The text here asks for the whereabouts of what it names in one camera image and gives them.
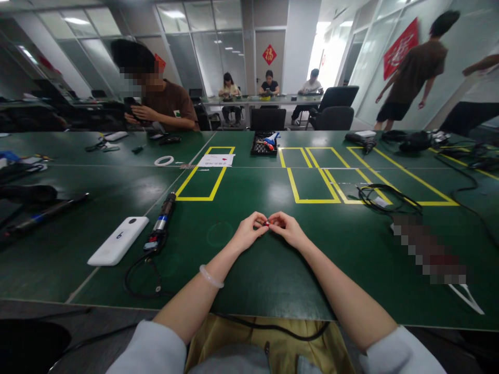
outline khaki pants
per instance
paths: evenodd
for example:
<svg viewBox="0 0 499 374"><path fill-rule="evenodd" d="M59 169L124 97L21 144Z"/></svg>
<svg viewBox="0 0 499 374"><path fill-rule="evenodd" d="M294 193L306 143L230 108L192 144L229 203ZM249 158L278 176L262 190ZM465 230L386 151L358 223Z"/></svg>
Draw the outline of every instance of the khaki pants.
<svg viewBox="0 0 499 374"><path fill-rule="evenodd" d="M243 319L260 325L278 325L300 336L313 335L323 325L323 322L319 321L298 319L262 317ZM321 337L311 342L303 342L280 331L251 329L213 314L208 315L191 341L186 372L226 345L245 343L263 349L266 342L270 343L269 362L272 373L295 373L298 355L304 356L325 374L355 373L342 335L335 323L331 323Z"/></svg>

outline black shorts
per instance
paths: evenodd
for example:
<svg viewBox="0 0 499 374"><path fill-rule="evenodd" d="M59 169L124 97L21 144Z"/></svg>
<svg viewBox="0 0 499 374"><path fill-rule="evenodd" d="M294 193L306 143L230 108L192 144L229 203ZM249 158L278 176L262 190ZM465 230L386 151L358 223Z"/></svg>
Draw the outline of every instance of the black shorts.
<svg viewBox="0 0 499 374"><path fill-rule="evenodd" d="M391 119L393 121L401 121L404 119L404 116L410 107L411 103L403 104L403 103L385 102L378 113L376 121L384 122L387 119Z"/></svg>

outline white tape roll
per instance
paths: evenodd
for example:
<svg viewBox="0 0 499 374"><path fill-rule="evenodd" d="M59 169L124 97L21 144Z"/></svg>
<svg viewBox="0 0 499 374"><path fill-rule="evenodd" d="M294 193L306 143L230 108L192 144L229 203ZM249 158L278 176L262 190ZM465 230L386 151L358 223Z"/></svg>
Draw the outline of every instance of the white tape roll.
<svg viewBox="0 0 499 374"><path fill-rule="evenodd" d="M169 160L167 162L161 163L161 161L166 160L167 158L169 158ZM154 161L154 164L156 166L167 166L167 165L171 164L173 162L173 160L174 160L173 156L163 156L163 157L158 158L156 161Z"/></svg>

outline headphones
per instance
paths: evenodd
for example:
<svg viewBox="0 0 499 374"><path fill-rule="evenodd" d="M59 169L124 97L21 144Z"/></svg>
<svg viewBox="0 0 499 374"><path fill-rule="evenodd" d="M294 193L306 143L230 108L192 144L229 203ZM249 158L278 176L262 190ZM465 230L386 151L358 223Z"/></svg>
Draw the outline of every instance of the headphones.
<svg viewBox="0 0 499 374"><path fill-rule="evenodd" d="M431 147L431 135L425 131L408 134L404 131L391 130L382 133L381 139L387 143L402 142L399 145L402 152L420 152Z"/></svg>

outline brown t-shirt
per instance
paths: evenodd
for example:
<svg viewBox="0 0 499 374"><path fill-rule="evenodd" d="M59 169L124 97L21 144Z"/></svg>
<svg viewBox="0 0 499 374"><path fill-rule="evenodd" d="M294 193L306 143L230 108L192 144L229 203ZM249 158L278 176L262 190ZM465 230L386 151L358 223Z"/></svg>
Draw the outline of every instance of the brown t-shirt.
<svg viewBox="0 0 499 374"><path fill-rule="evenodd" d="M410 104L426 80L443 73L447 49L440 42L429 41L412 48L398 68L399 77L386 102Z"/></svg>
<svg viewBox="0 0 499 374"><path fill-rule="evenodd" d="M165 89L160 92L148 93L147 97L142 98L142 105L170 117L191 119L196 123L194 131L199 131L198 116L196 116L196 111L187 91L166 79L164 81L166 82ZM178 128L162 125L166 131L178 131Z"/></svg>

